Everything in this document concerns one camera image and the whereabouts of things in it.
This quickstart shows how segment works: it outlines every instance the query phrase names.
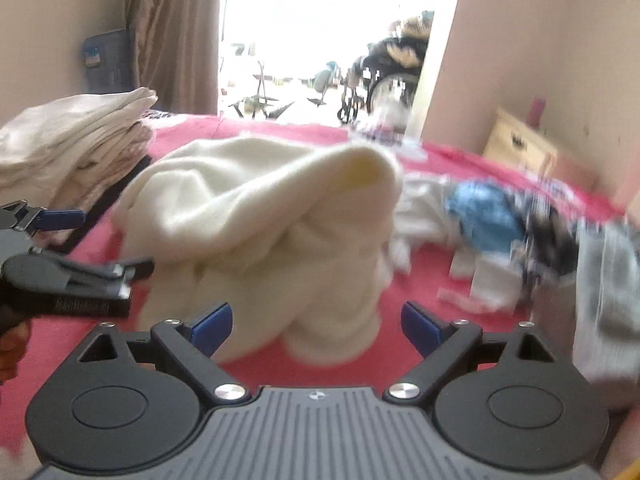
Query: red bedspread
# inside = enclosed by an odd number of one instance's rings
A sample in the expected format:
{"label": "red bedspread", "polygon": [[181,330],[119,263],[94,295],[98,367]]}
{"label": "red bedspread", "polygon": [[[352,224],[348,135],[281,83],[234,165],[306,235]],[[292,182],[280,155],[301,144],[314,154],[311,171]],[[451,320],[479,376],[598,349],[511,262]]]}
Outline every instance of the red bedspread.
{"label": "red bedspread", "polygon": [[[347,139],[345,130],[324,126],[283,126],[193,116],[181,124],[159,129],[151,154],[158,158],[194,139],[220,139],[243,131],[318,144],[335,144]],[[492,177],[513,187],[538,187],[525,175],[499,168],[476,155],[443,146],[425,145],[424,149],[429,155],[426,160],[401,159],[406,170],[448,173],[455,178]],[[614,213],[609,202],[603,198],[579,192],[577,197],[576,203],[564,204],[566,211],[596,220],[607,219]],[[105,262],[117,257],[118,245],[118,235],[113,232],[107,216],[89,233],[72,253],[72,257],[85,262]],[[510,330],[521,319],[519,316],[473,316],[436,299],[438,288],[443,285],[468,293],[470,283],[449,279],[451,258],[450,249],[436,246],[427,245],[417,252],[411,275],[397,275],[391,287],[382,295],[380,312],[383,323],[380,334],[374,345],[354,362],[333,368],[302,365],[290,358],[278,342],[274,342],[255,354],[229,364],[226,370],[252,388],[260,384],[371,384],[380,391],[420,359],[405,341],[400,329],[399,312],[407,300],[418,301],[445,320],[464,316],[477,321],[488,331]],[[134,312],[143,299],[142,293],[136,292]],[[34,322],[33,338],[28,354],[20,366],[20,375],[2,386],[0,392],[0,478],[10,478],[11,475],[7,471],[3,474],[2,468],[6,467],[6,464],[2,464],[3,460],[7,460],[9,456],[20,460],[25,439],[24,412],[29,400],[93,325],[94,322],[87,320],[39,319]]]}

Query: gray ribbed plate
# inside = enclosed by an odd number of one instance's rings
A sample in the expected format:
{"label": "gray ribbed plate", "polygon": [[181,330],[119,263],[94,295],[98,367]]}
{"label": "gray ribbed plate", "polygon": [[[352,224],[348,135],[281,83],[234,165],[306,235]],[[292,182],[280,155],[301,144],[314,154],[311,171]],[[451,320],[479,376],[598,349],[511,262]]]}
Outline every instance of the gray ribbed plate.
{"label": "gray ribbed plate", "polygon": [[[84,477],[47,467],[34,478]],[[265,388],[246,406],[215,410],[183,452],[117,478],[598,480],[600,476],[586,466],[532,476],[480,464],[444,442],[420,409],[387,404],[370,388]]]}

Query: blue cloth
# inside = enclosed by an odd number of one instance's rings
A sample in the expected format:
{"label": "blue cloth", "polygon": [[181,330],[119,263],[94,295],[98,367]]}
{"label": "blue cloth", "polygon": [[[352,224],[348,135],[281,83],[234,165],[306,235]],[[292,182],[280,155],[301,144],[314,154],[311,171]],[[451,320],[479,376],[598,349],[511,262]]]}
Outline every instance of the blue cloth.
{"label": "blue cloth", "polygon": [[463,236],[479,251],[508,254],[511,242],[525,239],[522,220],[507,192],[495,184],[462,182],[445,200],[445,209],[460,220]]}

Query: blue storage box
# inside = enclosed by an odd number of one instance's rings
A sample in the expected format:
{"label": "blue storage box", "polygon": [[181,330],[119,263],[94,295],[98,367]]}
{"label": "blue storage box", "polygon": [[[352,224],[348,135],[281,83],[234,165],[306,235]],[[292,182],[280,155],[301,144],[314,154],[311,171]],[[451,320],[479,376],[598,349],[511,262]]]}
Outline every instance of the blue storage box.
{"label": "blue storage box", "polygon": [[134,89],[131,51],[131,36],[125,28],[84,40],[84,73],[90,94],[114,94]]}

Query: drawer handle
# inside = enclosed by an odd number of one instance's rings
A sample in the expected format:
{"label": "drawer handle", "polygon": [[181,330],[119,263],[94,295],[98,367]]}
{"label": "drawer handle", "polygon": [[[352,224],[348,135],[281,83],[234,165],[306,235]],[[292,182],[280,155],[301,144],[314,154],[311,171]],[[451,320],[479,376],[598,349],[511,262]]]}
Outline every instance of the drawer handle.
{"label": "drawer handle", "polygon": [[511,143],[516,150],[522,151],[527,149],[527,143],[522,140],[522,137],[517,136],[516,134],[511,134]]}

